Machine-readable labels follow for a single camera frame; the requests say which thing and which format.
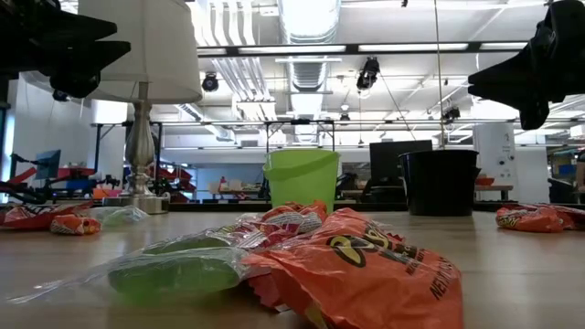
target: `lamp shade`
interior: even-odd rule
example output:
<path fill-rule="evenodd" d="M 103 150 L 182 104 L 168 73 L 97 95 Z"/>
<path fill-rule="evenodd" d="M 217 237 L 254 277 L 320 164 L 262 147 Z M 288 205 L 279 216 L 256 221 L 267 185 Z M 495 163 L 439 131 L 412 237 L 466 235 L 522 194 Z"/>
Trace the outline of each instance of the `lamp shade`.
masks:
<path fill-rule="evenodd" d="M 137 102 L 139 82 L 148 82 L 152 103 L 201 100 L 195 31 L 185 1 L 80 0 L 79 13 L 118 25 L 118 33 L 105 40 L 132 44 L 130 53 L 101 72 L 91 98 Z"/>

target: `monitor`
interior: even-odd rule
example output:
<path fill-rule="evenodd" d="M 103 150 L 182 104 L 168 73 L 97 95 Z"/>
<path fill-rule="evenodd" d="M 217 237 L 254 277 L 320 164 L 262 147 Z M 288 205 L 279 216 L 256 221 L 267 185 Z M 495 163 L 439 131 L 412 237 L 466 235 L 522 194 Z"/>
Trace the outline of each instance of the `monitor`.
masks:
<path fill-rule="evenodd" d="M 61 150 L 37 154 L 37 175 L 35 179 L 57 178 L 59 175 L 59 162 Z"/>
<path fill-rule="evenodd" d="M 416 151 L 432 151 L 432 141 L 371 143 L 369 159 L 372 180 L 374 182 L 389 180 L 401 185 L 399 177 L 402 176 L 402 169 L 399 155 Z"/>

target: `green bucket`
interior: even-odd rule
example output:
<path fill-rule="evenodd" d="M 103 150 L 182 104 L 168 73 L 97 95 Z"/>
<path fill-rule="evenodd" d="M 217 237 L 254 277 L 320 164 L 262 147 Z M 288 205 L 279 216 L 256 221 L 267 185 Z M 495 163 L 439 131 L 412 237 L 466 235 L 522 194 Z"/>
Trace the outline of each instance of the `green bucket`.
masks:
<path fill-rule="evenodd" d="M 333 212 L 339 154 L 326 150 L 286 150 L 268 154 L 264 175 L 271 184 L 272 206 L 288 201 L 310 205 L 321 200 Z"/>

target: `ventilation duct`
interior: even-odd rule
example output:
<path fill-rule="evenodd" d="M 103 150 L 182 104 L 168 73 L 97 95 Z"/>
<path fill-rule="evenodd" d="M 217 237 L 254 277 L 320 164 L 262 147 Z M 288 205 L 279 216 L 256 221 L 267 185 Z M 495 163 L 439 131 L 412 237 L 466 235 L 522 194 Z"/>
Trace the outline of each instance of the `ventilation duct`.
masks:
<path fill-rule="evenodd" d="M 196 122 L 203 121 L 203 115 L 201 115 L 201 109 L 195 104 L 180 104 L 176 105 L 177 109 L 184 111 L 189 114 Z M 217 127 L 214 125 L 205 125 L 205 129 L 213 133 L 216 136 L 218 142 L 233 142 L 236 140 L 236 134 L 228 129 Z"/>
<path fill-rule="evenodd" d="M 282 38 L 286 43 L 301 45 L 335 42 L 341 0 L 279 0 L 278 7 L 281 13 Z M 287 69 L 291 91 L 301 92 L 291 95 L 294 115 L 307 119 L 318 118 L 323 106 L 323 94 L 303 92 L 324 91 L 329 69 L 327 63 L 290 63 Z M 313 126 L 297 126 L 295 131 L 298 131 L 296 134 L 299 142 L 316 141 L 316 129 Z"/>

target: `black trash can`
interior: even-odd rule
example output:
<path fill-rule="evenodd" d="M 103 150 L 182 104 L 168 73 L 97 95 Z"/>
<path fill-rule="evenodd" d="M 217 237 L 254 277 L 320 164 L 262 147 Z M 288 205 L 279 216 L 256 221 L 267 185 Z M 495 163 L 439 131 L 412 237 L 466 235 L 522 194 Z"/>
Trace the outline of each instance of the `black trash can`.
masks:
<path fill-rule="evenodd" d="M 402 154 L 409 212 L 415 216 L 471 216 L 476 151 L 437 150 Z"/>

